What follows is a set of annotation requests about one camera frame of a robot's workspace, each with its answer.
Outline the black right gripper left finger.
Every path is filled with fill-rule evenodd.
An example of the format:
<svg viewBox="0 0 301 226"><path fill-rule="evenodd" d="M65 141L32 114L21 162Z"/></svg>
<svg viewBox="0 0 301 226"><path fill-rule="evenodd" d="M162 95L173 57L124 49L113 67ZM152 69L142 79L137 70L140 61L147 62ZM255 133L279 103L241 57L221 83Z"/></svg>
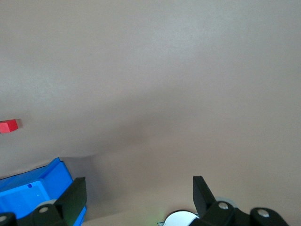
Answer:
<svg viewBox="0 0 301 226"><path fill-rule="evenodd" d="M53 203L36 208L17 219L13 212L0 214L2 226L72 226L87 203L85 178L75 178L64 193Z"/></svg>

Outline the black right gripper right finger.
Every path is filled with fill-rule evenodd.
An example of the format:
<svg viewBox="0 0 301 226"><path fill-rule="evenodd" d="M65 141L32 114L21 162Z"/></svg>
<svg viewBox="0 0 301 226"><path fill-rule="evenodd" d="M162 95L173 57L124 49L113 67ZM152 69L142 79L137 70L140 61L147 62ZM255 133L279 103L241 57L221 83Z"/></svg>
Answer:
<svg viewBox="0 0 301 226"><path fill-rule="evenodd" d="M193 201L198 218L191 226L286 226L274 210L257 207L249 214L229 202L217 201L202 176L193 177Z"/></svg>

